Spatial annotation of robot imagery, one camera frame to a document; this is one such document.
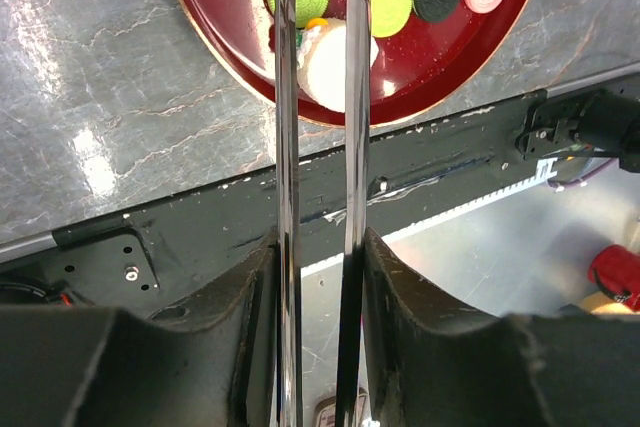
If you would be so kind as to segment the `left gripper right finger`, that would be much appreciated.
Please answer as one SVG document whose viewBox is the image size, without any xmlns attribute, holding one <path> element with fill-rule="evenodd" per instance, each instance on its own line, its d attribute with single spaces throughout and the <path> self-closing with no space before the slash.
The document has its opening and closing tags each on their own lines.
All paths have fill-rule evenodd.
<svg viewBox="0 0 640 427">
<path fill-rule="evenodd" d="M 364 338 L 383 426 L 635 426 L 639 321 L 561 313 L 496 317 L 364 237 Z"/>
</svg>

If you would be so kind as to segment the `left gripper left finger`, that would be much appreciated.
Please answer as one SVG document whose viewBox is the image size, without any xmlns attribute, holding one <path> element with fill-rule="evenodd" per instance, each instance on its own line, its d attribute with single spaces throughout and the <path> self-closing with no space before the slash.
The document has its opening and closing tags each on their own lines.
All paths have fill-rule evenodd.
<svg viewBox="0 0 640 427">
<path fill-rule="evenodd" d="M 1 285 L 5 426 L 266 426 L 275 367 L 273 235 L 144 320 Z"/>
</svg>

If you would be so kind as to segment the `white cake slice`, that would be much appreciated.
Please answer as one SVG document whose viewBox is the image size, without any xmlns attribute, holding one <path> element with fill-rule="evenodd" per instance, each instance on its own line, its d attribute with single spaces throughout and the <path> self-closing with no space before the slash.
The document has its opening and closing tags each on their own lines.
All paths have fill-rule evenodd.
<svg viewBox="0 0 640 427">
<path fill-rule="evenodd" d="M 297 82 L 317 104 L 345 112 L 346 22 L 314 18 L 297 32 Z"/>
</svg>

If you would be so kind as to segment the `metal tongs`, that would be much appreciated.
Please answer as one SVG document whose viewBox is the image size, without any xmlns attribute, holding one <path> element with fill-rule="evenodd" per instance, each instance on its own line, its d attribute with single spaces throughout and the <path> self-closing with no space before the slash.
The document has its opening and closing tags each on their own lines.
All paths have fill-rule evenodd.
<svg viewBox="0 0 640 427">
<path fill-rule="evenodd" d="M 277 420 L 302 423 L 301 268 L 297 259 L 299 135 L 296 0 L 275 0 L 275 106 L 278 247 Z M 370 0 L 346 0 L 346 230 L 337 356 L 335 423 L 358 425 L 364 233 L 370 132 Z"/>
</svg>

